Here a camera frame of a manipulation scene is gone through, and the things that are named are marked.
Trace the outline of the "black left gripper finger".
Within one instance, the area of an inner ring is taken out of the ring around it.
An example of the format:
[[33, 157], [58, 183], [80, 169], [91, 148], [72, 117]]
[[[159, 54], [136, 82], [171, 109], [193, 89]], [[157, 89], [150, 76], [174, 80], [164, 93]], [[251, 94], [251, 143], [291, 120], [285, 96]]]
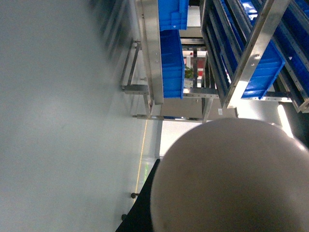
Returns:
[[135, 203], [127, 214], [122, 214], [122, 222], [116, 232], [153, 232], [150, 212], [150, 198], [155, 172], [159, 166], [157, 159], [141, 189]]

